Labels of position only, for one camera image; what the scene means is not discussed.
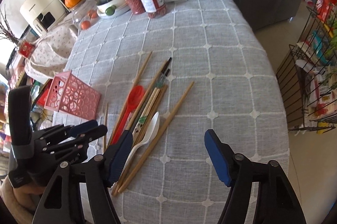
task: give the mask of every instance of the table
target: table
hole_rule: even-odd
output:
[[[147,86],[163,60],[172,57],[169,88],[159,107],[163,117],[187,85],[195,84],[161,141],[128,190],[113,198],[125,223],[217,223],[229,189],[218,180],[203,136],[213,128],[234,152],[253,161],[276,159],[288,172],[285,111],[266,52],[232,0],[187,0],[167,4],[159,19],[127,12],[80,33],[66,70],[101,94],[97,118],[109,103],[108,139],[114,121],[147,53],[141,84]],[[55,124],[80,118],[55,113]],[[88,157],[102,152],[94,141]],[[254,185],[247,221],[257,200]],[[83,194],[90,221],[87,195]]]

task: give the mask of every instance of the jar label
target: jar label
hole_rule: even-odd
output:
[[[141,0],[147,13],[155,13],[165,4],[164,0]]]

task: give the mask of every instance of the red spoon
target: red spoon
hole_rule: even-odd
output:
[[[122,135],[123,129],[125,127],[125,123],[126,123],[127,119],[129,118],[130,113],[132,111],[134,111],[135,109],[137,109],[137,107],[138,107],[140,101],[142,100],[144,94],[145,94],[144,88],[143,88],[143,86],[140,86],[140,85],[137,85],[137,86],[133,87],[133,89],[129,93],[129,96],[127,98],[126,111],[125,111],[125,114],[122,118],[121,123],[119,124],[117,132],[116,132],[114,138],[112,139],[112,144],[116,144],[117,141],[119,140],[120,136]]]

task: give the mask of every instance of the red package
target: red package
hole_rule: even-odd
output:
[[[30,44],[26,40],[24,40],[19,47],[19,54],[21,54],[25,58],[30,58],[35,47],[34,45]]]
[[[336,5],[337,0],[317,0],[316,9],[318,12],[318,18],[325,23],[326,19],[334,5]]]
[[[47,87],[44,89],[44,92],[42,94],[42,96],[38,99],[38,101],[36,102],[37,105],[41,106],[41,107],[44,107],[45,105],[45,102],[47,100],[47,97],[48,97],[48,93],[49,93],[49,88],[50,88],[50,85],[52,84],[52,80],[49,80],[48,84],[47,84]]]

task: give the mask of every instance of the floor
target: floor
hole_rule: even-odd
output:
[[[267,52],[274,71],[295,44],[309,12],[303,2],[291,21],[258,30],[255,35]],[[318,135],[289,133],[289,180],[301,203],[307,224],[319,224],[337,198],[337,129]]]

